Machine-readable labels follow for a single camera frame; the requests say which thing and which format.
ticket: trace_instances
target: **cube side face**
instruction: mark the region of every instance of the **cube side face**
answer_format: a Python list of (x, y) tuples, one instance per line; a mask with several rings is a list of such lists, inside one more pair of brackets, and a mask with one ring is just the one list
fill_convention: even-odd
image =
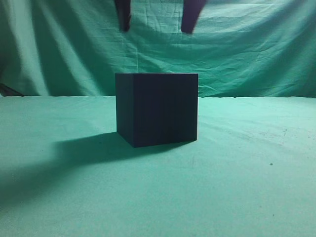
[(117, 133), (134, 146), (133, 74), (115, 74)]
[(198, 74), (136, 74), (135, 147), (197, 139)]

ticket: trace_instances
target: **wrinkled fabric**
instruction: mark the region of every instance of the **wrinkled fabric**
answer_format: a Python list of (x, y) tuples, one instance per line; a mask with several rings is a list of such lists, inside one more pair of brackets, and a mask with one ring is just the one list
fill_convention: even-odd
[(115, 73), (199, 73), (200, 97), (316, 97), (315, 0), (2, 0), (0, 83), (24, 95), (114, 95)]
[(0, 99), (1, 237), (315, 237), (316, 99), (199, 98), (134, 149), (115, 97)]

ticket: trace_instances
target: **cube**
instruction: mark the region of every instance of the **cube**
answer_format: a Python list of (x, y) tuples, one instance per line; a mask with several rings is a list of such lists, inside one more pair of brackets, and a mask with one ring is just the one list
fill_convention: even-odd
[(197, 139), (198, 74), (116, 74), (117, 133), (133, 147)]

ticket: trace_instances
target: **dark object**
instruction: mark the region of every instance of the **dark object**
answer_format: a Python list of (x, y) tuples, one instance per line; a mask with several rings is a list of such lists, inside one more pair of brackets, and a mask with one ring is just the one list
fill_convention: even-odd
[(130, 19), (131, 19), (131, 13), (130, 13), (130, 3), (131, 0), (114, 0), (115, 7), (118, 14), (118, 23), (119, 28), (127, 32), (130, 27)]
[(206, 0), (184, 0), (181, 31), (192, 34)]
[(13, 90), (12, 88), (0, 83), (0, 94), (2, 96), (24, 96), (23, 94)]
[(117, 131), (133, 147), (197, 139), (198, 74), (116, 74)]
[[(131, 0), (114, 0), (118, 14), (119, 28), (127, 32), (130, 28)], [(191, 34), (206, 0), (184, 0), (181, 31)]]

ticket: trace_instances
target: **table surface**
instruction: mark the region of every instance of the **table surface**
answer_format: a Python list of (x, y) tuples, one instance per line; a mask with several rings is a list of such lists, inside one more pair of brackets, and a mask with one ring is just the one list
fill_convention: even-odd
[(0, 98), (0, 236), (314, 237), (316, 99), (198, 113), (196, 142), (135, 149), (115, 97)]

